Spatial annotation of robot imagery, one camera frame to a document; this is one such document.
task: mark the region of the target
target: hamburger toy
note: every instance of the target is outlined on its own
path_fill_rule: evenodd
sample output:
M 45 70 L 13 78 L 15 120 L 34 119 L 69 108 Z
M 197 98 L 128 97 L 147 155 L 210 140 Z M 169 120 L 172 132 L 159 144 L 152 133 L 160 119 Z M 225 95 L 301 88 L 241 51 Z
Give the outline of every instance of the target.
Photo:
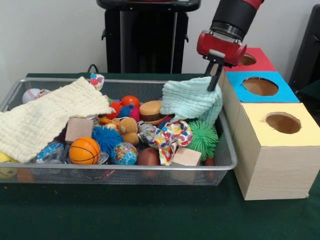
M 140 106 L 140 120 L 148 124 L 158 125 L 167 115 L 160 113 L 161 100 L 148 101 Z

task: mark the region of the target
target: teddy bear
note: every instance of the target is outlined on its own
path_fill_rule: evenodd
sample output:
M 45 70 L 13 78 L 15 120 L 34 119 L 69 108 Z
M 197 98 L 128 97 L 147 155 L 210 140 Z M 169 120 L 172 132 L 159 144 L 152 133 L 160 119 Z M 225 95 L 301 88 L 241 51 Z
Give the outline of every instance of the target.
M 118 130 L 125 143 L 132 145 L 139 143 L 137 122 L 132 117 L 123 118 L 120 121 Z

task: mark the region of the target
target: yellow box lid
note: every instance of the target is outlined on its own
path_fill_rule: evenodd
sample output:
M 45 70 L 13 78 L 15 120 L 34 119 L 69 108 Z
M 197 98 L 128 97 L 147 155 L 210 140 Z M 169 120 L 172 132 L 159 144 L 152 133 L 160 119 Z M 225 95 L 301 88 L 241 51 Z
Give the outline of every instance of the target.
M 265 147 L 320 146 L 320 127 L 303 103 L 243 103 Z

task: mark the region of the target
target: blue box lid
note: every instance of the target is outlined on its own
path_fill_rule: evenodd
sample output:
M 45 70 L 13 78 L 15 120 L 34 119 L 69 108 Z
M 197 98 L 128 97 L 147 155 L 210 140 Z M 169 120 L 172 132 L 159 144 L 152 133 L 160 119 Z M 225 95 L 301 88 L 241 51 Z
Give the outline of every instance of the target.
M 227 72 L 226 76 L 243 103 L 300 103 L 276 71 Z

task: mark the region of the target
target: white wall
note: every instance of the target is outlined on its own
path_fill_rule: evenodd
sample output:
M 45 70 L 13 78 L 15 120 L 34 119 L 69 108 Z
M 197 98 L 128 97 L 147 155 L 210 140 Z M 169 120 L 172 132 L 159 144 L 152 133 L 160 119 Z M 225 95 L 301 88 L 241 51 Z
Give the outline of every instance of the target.
M 198 36 L 208 29 L 218 0 L 202 0 L 189 13 L 189 44 L 184 73 L 203 73 L 207 61 L 196 52 Z M 261 47 L 288 81 L 308 23 L 319 0 L 265 0 L 245 38 Z M 95 0 L 1 0 L 0 101 L 27 73 L 79 73 L 91 63 L 107 70 L 104 10 Z

